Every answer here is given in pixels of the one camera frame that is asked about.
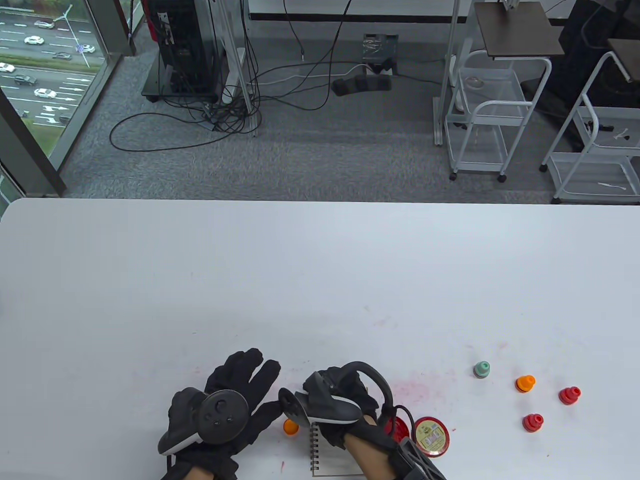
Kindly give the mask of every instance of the white cable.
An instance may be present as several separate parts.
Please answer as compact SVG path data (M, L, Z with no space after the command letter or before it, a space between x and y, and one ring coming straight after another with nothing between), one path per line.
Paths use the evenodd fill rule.
M360 64L356 65L355 67L353 67L348 72L346 72L345 74L331 74L331 76L332 77L346 77L347 75L349 75L352 71L354 71L358 67L367 67L367 68L369 68L369 66L366 63L360 63ZM267 83L259 83L258 85L260 85L260 86L275 85L277 83L286 82L286 81L294 79L294 78L323 78L323 77L328 77L328 76L329 76L329 74L311 75L311 76L308 76L308 77L306 75L292 75L291 77L283 78L282 80L276 80L276 81L267 82Z

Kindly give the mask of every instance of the street lamp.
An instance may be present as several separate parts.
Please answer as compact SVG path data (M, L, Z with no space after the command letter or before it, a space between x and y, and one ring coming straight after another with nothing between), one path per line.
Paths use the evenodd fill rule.
M69 23L69 19L67 18L67 15L69 14L69 11L71 10L71 7L73 7L73 4L69 5L69 8L67 8L67 11L65 13L62 14L62 16L58 17L57 19L54 19L54 22L57 22L58 20L64 20L65 22L67 22L67 25L69 25L69 31L71 32L71 35L74 36L74 40L76 41L76 50L79 51L80 55L82 55L82 58L84 59L84 62L86 63L87 68L91 68L89 66L89 61L86 59L86 56L84 55L84 49L80 46L80 42L78 41L78 38L76 37L76 34L74 33L74 29L71 28L71 23Z

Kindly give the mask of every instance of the red cap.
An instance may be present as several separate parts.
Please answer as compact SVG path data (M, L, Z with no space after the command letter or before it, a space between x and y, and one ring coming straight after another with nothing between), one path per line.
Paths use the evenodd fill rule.
M578 387L568 387L564 390L561 390L558 396L560 397L560 401L565 405L573 405L578 401L582 392Z
M531 413L522 419L522 426L526 431L535 432L542 428L544 421L539 413Z

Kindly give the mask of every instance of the gray carpet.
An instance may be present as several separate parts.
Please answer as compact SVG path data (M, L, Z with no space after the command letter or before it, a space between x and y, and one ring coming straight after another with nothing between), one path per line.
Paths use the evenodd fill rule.
M531 120L507 172L506 183L495 175L460 173L448 179L447 152L433 144L431 98L435 84L394 79L391 92L338 98L330 95L319 111L299 111L263 102L258 135L233 135L219 143L189 150L157 153L120 152L109 144L112 126L140 111L162 112L190 120L184 110L141 95L141 86L157 51L146 27L136 36L138 55L119 64L62 170L68 197L183 198L233 200L317 200L364 202L499 202L547 203L552 182L538 165L555 130L537 114ZM300 61L290 40L255 42L260 71ZM322 56L329 43L306 42L306 60ZM424 63L442 52L419 44L401 46L401 73L439 81L443 64ZM339 42L334 60L357 60L357 42ZM277 70L268 82L309 67ZM334 72L350 65L338 64ZM316 72L326 73L326 65ZM283 93L300 80L264 86L266 95ZM313 86L326 82L314 79ZM318 106L326 89L288 99ZM160 148L201 143L219 137L197 125L154 116L127 122L114 135L126 148Z

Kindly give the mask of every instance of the window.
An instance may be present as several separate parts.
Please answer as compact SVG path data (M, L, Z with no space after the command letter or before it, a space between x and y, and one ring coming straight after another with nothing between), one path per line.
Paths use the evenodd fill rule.
M11 178L0 167L0 218L11 202L18 200L22 195L13 184Z
M105 62L98 37L82 0L0 0L0 88L47 156Z
M131 2L133 2L133 26L134 29L142 18L142 4L140 0L120 0L124 17L127 19L127 25L131 27Z

